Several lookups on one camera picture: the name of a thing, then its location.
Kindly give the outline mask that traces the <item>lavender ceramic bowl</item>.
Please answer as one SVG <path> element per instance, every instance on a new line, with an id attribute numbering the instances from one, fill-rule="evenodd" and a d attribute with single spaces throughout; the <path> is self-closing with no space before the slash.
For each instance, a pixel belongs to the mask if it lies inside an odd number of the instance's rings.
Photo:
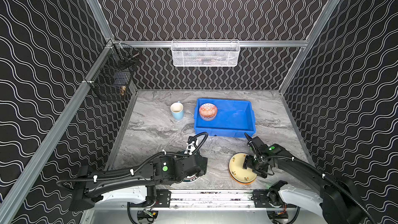
<path id="1" fill-rule="evenodd" d="M 216 116 L 210 116 L 210 117 L 208 117 L 208 116 L 200 116 L 203 120 L 205 120 L 205 121 L 212 121 L 212 120 L 214 120 L 215 119 L 215 117 Z"/>

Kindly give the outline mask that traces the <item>cream yellow patterned plate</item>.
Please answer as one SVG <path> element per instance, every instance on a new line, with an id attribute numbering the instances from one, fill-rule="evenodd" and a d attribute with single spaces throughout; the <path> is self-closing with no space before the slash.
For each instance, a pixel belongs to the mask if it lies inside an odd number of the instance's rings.
<path id="1" fill-rule="evenodd" d="M 246 153 L 235 154 L 229 162 L 229 172 L 231 177 L 243 185 L 251 184 L 257 178 L 252 169 L 244 169 L 244 162 L 248 155 Z"/>

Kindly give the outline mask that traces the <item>blue plastic bin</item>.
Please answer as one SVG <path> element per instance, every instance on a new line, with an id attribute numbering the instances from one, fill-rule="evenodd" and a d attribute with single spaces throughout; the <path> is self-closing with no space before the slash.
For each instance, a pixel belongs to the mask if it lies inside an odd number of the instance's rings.
<path id="1" fill-rule="evenodd" d="M 200 116 L 200 107 L 204 104 L 217 107 L 217 114 L 213 120 L 204 120 Z M 194 130 L 196 134 L 207 132 L 210 136 L 244 138 L 246 134 L 256 133 L 255 113 L 250 101 L 197 99 L 194 110 Z"/>

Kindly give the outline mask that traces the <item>orange patterned ceramic bowl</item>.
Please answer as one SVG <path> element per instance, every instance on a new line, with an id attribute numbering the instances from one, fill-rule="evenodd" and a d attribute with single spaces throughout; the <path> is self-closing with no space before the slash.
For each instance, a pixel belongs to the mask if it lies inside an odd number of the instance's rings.
<path id="1" fill-rule="evenodd" d="M 205 103 L 200 106 L 199 114 L 200 116 L 217 116 L 218 109 L 214 104 Z"/>

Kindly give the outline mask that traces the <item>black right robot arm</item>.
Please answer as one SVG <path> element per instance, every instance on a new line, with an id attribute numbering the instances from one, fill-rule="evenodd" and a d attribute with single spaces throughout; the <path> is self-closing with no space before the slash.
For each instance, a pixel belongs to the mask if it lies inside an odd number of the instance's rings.
<path id="1" fill-rule="evenodd" d="M 268 190 L 255 190 L 252 200 L 257 207 L 263 204 L 273 207 L 295 205 L 319 215 L 328 224 L 359 224 L 364 220 L 375 223 L 351 179 L 326 175 L 280 145 L 268 146 L 259 137 L 252 138 L 248 134 L 245 137 L 254 155 L 245 158 L 244 169 L 267 178 L 271 169 L 277 168 L 310 188 L 294 188 L 280 180 Z"/>

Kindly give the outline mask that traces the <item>white plate green red rim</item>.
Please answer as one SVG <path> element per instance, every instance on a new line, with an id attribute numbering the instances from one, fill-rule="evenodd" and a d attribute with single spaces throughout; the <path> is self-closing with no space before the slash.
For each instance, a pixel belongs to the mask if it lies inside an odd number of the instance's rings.
<path id="1" fill-rule="evenodd" d="M 184 183 L 191 183 L 203 175 L 203 157 L 199 153 L 183 156 L 176 164 L 177 172 L 185 176 L 181 180 Z"/>

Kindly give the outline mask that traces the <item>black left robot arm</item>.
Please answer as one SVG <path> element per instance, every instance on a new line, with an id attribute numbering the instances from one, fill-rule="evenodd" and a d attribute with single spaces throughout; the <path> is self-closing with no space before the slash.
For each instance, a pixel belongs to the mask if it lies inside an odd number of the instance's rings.
<path id="1" fill-rule="evenodd" d="M 95 207 L 104 199 L 104 194 L 134 186 L 149 187 L 148 202 L 155 203 L 157 185 L 179 184 L 187 177 L 201 177 L 207 172 L 208 159 L 200 154 L 200 149 L 208 138 L 207 132 L 188 138 L 193 149 L 187 153 L 161 151 L 136 167 L 96 171 L 91 167 L 82 167 L 76 178 L 59 179 L 57 186 L 72 193 L 69 210 L 84 211 Z"/>

